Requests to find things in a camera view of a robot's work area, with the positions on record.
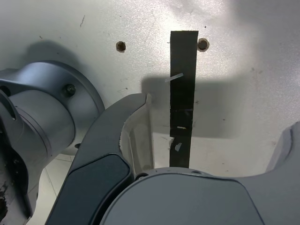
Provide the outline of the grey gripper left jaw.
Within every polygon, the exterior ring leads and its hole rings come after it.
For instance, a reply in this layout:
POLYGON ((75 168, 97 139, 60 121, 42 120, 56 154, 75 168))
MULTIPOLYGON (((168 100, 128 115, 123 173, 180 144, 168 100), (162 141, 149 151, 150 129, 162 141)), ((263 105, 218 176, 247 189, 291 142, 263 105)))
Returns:
POLYGON ((48 216, 48 225, 98 225, 136 175, 154 168, 150 104, 149 94, 131 94, 93 122, 48 216))

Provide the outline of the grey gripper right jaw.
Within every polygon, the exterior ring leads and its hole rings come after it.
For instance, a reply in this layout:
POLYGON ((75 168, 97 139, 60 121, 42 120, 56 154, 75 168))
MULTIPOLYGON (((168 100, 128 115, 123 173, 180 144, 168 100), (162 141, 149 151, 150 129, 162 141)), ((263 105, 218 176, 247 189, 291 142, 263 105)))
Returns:
POLYGON ((111 203, 102 225, 297 225, 300 125, 281 135, 267 172, 218 177, 160 171, 134 182, 111 203))

